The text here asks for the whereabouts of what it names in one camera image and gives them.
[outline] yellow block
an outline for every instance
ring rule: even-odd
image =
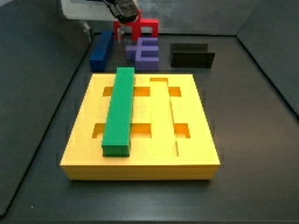
[[[213,179],[221,161],[191,74],[135,75],[130,157],[103,157],[114,81],[92,75],[60,161],[70,179]]]

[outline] gray table surface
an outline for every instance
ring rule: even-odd
[[[3,221],[299,221],[299,126],[231,37],[162,36],[161,73],[193,73],[222,167],[213,181],[70,181],[59,166],[90,83],[86,58]],[[115,43],[109,71],[133,66]],[[171,69],[171,43],[209,43],[211,69]]]

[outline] purple block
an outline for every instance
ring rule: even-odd
[[[158,38],[139,38],[137,45],[126,47],[126,58],[135,60],[137,70],[159,70]]]

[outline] toy block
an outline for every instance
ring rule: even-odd
[[[105,157],[115,78],[91,77],[60,161],[70,179],[213,179],[221,161],[191,74],[135,75],[130,157]]]
[[[159,70],[158,38],[139,38],[137,46],[126,47],[126,58],[135,60],[138,71]]]
[[[159,32],[159,19],[153,18],[142,18],[142,10],[139,9],[137,21],[133,23],[123,24],[123,26],[130,26],[133,28],[133,40],[138,41],[142,37],[142,28],[151,27],[153,28],[153,38],[158,38]],[[121,28],[119,21],[114,22],[114,30],[115,30],[115,39],[119,40],[118,29]]]
[[[92,72],[106,71],[109,64],[109,55],[113,50],[113,45],[114,45],[114,33],[113,31],[103,31],[88,60]]]
[[[105,157],[130,156],[135,69],[119,67],[102,141]]]
[[[171,44],[173,67],[211,68],[214,57],[215,52],[209,52],[207,44]]]

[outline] green bar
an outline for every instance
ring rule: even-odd
[[[102,141],[105,157],[130,157],[134,92],[135,69],[133,67],[119,67]]]

